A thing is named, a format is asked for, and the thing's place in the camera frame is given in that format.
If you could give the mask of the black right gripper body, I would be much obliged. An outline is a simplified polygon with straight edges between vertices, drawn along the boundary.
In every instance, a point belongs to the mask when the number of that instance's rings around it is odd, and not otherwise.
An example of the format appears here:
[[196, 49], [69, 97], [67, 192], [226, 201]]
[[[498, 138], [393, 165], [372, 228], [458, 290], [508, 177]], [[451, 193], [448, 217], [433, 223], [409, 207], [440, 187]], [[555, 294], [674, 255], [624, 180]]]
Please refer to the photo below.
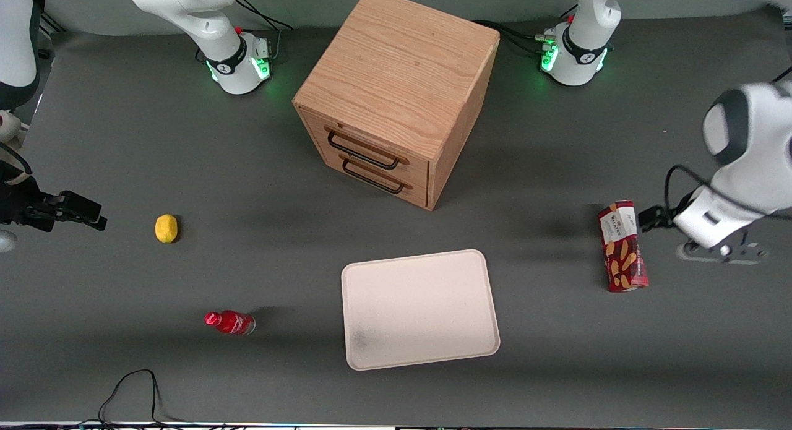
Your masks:
[[39, 190], [36, 179], [28, 177], [19, 184], [11, 184], [11, 180], [22, 176], [22, 171], [4, 161], [1, 166], [1, 224], [53, 230], [59, 219], [54, 207], [47, 204], [48, 194]]

